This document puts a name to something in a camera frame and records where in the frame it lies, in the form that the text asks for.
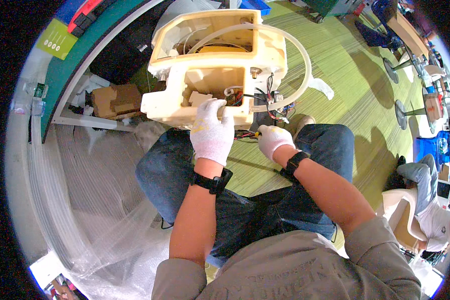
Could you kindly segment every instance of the green sign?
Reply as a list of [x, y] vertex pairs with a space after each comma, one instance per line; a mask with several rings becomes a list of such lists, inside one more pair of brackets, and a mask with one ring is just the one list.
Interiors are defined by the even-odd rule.
[[67, 32], [67, 26], [64, 23], [53, 19], [40, 35], [37, 47], [64, 60], [77, 39], [76, 36]]

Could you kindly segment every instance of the blue chair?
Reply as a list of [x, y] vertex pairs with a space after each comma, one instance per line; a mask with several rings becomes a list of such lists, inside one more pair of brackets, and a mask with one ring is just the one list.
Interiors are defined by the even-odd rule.
[[390, 11], [396, 10], [394, 2], [390, 0], [376, 0], [371, 6], [372, 12], [377, 16], [381, 24], [387, 30], [387, 34], [383, 34], [372, 28], [355, 20], [355, 27], [358, 29], [366, 44], [369, 47], [382, 47], [390, 49], [391, 51], [397, 51], [403, 46], [402, 40], [398, 35], [387, 25], [390, 19]]
[[[447, 152], [441, 153], [439, 147], [439, 140], [447, 140]], [[419, 153], [416, 157], [416, 161], [419, 161], [427, 154], [432, 154], [435, 158], [435, 165], [437, 170], [440, 169], [440, 165], [450, 162], [450, 131], [440, 131], [436, 137], [432, 138], [417, 138], [419, 142]]]

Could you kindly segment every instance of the screwdriver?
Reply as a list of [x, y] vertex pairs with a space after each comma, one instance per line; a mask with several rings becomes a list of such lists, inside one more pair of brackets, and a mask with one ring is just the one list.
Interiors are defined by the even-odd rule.
[[254, 134], [254, 136], [250, 136], [250, 139], [258, 139], [258, 136], [262, 135], [262, 133], [258, 132], [258, 131], [257, 132], [253, 132], [251, 130], [247, 130], [247, 131]]

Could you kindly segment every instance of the cardboard box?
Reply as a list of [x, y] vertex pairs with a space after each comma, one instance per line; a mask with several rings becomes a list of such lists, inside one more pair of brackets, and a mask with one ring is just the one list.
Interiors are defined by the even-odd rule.
[[428, 93], [424, 95], [425, 109], [430, 122], [436, 121], [444, 116], [442, 105], [438, 100], [438, 93]]
[[117, 116], [140, 111], [142, 96], [134, 84], [94, 89], [91, 95], [96, 117], [117, 119]]
[[450, 177], [450, 166], [443, 164], [441, 171], [438, 173], [438, 179], [447, 182], [449, 177]]

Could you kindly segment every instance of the wrist strap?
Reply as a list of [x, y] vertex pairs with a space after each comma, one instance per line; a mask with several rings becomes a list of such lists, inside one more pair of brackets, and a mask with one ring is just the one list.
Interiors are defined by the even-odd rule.
[[193, 177], [190, 185], [198, 185], [204, 189], [210, 190], [210, 194], [216, 195], [224, 191], [225, 186], [232, 178], [232, 171], [223, 168], [221, 177], [215, 176], [213, 179], [204, 177], [193, 171]]
[[310, 154], [307, 152], [300, 151], [296, 153], [294, 156], [292, 156], [286, 164], [285, 172], [289, 175], [293, 176], [293, 173], [295, 170], [299, 167], [299, 164], [304, 159], [309, 159]]

